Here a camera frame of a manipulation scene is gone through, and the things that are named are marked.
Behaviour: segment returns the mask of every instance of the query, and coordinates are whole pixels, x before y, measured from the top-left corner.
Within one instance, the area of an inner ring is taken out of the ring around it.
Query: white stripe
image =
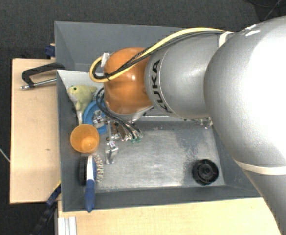
[[[231,33],[231,31],[227,31],[219,37],[219,48],[226,42],[226,36]]]
[[[93,181],[95,181],[94,179],[94,172],[93,172],[93,156],[89,155],[88,157],[88,163],[87,163],[87,167],[86,167],[86,180],[92,179]]]
[[[239,161],[234,161],[237,163],[237,165],[244,169],[248,170],[251,172],[259,173],[262,175],[271,175],[271,176],[278,176],[278,175],[286,175],[286,166],[282,167],[260,167],[260,166],[255,166],[251,164],[245,164]]]

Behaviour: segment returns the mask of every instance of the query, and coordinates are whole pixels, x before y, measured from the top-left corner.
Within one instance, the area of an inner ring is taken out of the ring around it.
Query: wooden board
[[[262,198],[113,210],[62,212],[76,217],[78,235],[280,235]]]
[[[21,79],[24,70],[54,60],[14,59],[11,88],[10,203],[46,201],[60,180],[55,83],[30,90]],[[55,71],[32,77],[55,78]]]

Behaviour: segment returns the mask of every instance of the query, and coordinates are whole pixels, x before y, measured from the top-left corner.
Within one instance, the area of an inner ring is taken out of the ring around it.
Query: yellow plush toy
[[[86,85],[74,85],[67,91],[71,101],[74,103],[79,124],[82,124],[83,112],[92,101],[95,91],[97,91],[97,87]]]

